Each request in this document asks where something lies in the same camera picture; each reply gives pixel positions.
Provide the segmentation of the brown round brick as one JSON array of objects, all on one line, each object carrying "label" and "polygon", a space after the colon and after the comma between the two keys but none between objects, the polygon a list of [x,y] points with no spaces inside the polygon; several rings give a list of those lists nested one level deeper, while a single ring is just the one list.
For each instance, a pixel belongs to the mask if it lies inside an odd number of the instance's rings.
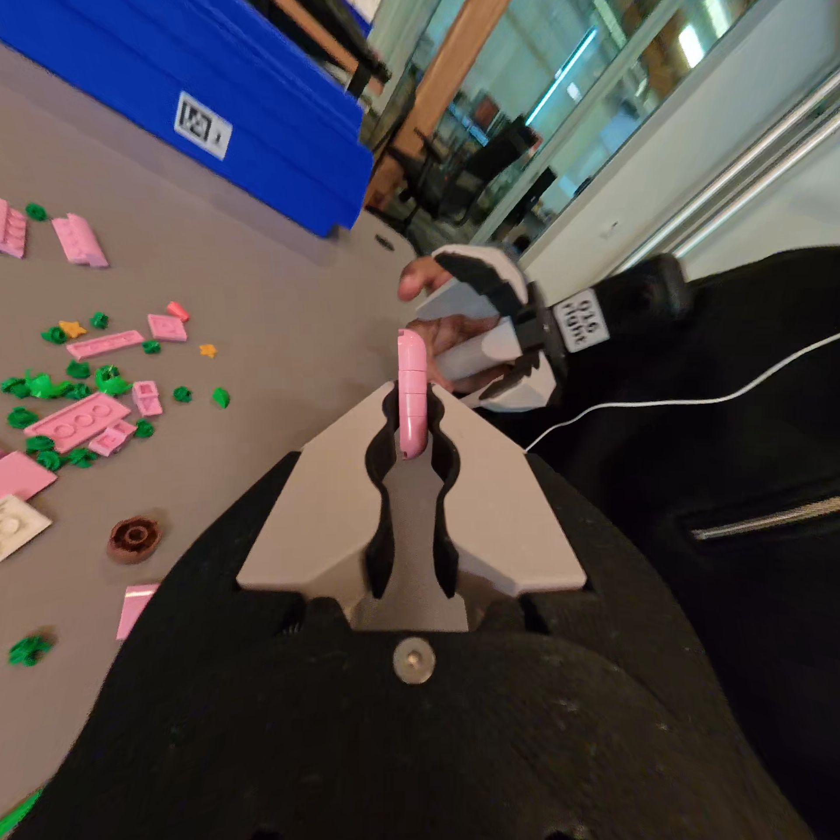
[{"label": "brown round brick", "polygon": [[125,565],[146,561],[156,551],[162,539],[159,523],[142,516],[132,517],[116,523],[108,538],[108,558]]}]

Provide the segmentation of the wooden pillar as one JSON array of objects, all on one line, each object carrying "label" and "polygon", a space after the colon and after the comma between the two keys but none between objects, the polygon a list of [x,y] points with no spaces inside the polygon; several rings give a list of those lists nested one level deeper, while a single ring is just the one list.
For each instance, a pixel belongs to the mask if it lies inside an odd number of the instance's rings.
[{"label": "wooden pillar", "polygon": [[370,42],[392,76],[382,92],[370,93],[377,113],[394,98],[433,18],[444,20],[438,24],[443,29],[440,42],[431,48],[431,59],[417,84],[413,109],[395,137],[399,151],[419,156],[422,141],[418,134],[428,137],[437,127],[509,5],[509,1],[380,3]]}]

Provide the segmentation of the pink curved long brick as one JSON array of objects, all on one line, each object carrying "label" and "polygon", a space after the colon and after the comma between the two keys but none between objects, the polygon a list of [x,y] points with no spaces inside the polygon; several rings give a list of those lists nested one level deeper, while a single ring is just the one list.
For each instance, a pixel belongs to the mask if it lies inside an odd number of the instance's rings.
[{"label": "pink curved long brick", "polygon": [[26,250],[26,216],[1,199],[1,254],[23,259]]},{"label": "pink curved long brick", "polygon": [[110,268],[97,236],[84,217],[69,213],[66,217],[51,219],[51,225],[71,264],[95,269]]}]

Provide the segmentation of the blue storage bin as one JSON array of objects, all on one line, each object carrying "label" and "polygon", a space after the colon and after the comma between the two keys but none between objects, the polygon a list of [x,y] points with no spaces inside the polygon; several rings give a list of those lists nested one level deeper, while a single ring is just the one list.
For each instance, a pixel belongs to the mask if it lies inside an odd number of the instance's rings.
[{"label": "blue storage bin", "polygon": [[6,1],[1,35],[315,235],[361,214],[361,105],[248,2]]}]

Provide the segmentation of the white square tile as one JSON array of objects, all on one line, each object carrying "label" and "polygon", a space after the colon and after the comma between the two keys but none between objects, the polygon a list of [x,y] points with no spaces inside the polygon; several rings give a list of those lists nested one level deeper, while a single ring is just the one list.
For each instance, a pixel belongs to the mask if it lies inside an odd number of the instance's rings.
[{"label": "white square tile", "polygon": [[53,521],[15,495],[1,499],[1,561],[23,548]]}]

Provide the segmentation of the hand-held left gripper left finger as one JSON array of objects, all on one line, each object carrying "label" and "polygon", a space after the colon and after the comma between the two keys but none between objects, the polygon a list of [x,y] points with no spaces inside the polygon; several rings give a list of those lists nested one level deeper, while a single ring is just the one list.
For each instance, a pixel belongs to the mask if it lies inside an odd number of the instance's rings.
[{"label": "hand-held left gripper left finger", "polygon": [[241,588],[308,601],[383,596],[395,561],[385,478],[396,420],[387,382],[302,448],[238,572]]}]

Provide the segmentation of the black office chair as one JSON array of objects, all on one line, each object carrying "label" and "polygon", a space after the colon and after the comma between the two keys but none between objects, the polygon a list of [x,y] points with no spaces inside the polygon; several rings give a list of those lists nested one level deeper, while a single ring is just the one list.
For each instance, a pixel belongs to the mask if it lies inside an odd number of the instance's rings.
[{"label": "black office chair", "polygon": [[399,195],[400,201],[414,203],[408,215],[396,224],[403,235],[420,211],[434,221],[462,226],[488,185],[539,140],[530,126],[516,120],[486,145],[462,161],[453,162],[439,152],[433,139],[418,129],[415,133],[423,144],[421,157],[412,157],[395,147],[387,150],[402,167],[405,187]]}]

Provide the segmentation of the pink and brown brick assembly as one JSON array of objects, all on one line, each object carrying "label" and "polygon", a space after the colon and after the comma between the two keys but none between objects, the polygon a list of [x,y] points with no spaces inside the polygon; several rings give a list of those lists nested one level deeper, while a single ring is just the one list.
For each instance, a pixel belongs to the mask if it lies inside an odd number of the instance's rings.
[{"label": "pink and brown brick assembly", "polygon": [[399,446],[408,460],[420,456],[427,446],[427,351],[417,332],[399,331],[397,361]]}]

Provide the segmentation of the person's right hand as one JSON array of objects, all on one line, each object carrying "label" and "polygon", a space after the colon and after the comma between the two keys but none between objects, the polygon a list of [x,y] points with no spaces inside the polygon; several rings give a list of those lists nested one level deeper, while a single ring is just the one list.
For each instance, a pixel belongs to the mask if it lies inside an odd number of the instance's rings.
[{"label": "person's right hand", "polygon": [[[401,301],[409,302],[417,298],[422,291],[435,291],[451,278],[452,276],[432,257],[419,257],[402,270],[397,296]],[[498,321],[498,316],[472,319],[456,314],[434,321],[415,319],[409,322],[406,328],[415,331],[425,342],[428,380],[451,393],[465,395],[483,389],[503,376],[511,369],[511,364],[502,362],[471,376],[452,380],[441,372],[438,356],[491,331],[497,326]]]}]

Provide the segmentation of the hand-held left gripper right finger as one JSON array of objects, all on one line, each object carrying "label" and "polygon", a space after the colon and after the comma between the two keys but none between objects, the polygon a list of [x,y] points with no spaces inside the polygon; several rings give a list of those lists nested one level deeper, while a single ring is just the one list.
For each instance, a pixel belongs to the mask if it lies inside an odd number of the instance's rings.
[{"label": "hand-held left gripper right finger", "polygon": [[586,573],[523,450],[438,385],[427,395],[434,571],[447,597],[579,591]]}]

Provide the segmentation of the green rod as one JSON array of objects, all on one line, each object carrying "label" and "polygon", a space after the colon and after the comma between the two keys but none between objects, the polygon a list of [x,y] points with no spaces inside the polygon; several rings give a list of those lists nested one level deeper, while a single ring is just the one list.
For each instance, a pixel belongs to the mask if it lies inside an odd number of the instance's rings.
[{"label": "green rod", "polygon": [[37,789],[26,800],[21,801],[15,808],[1,815],[0,834],[1,838],[10,834],[29,814],[36,802],[43,793],[43,789]]}]

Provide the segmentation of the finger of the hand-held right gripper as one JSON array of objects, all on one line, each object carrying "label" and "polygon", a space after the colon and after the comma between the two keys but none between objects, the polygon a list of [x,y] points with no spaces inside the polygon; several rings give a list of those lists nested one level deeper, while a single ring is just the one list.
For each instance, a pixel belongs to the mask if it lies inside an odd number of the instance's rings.
[{"label": "finger of the hand-held right gripper", "polygon": [[438,296],[439,317],[514,317],[529,304],[529,282],[502,249],[447,245],[434,252],[434,260],[456,282]]},{"label": "finger of the hand-held right gripper", "polygon": [[546,355],[527,354],[479,394],[478,408],[493,413],[525,413],[545,407],[552,394],[553,367]]}]

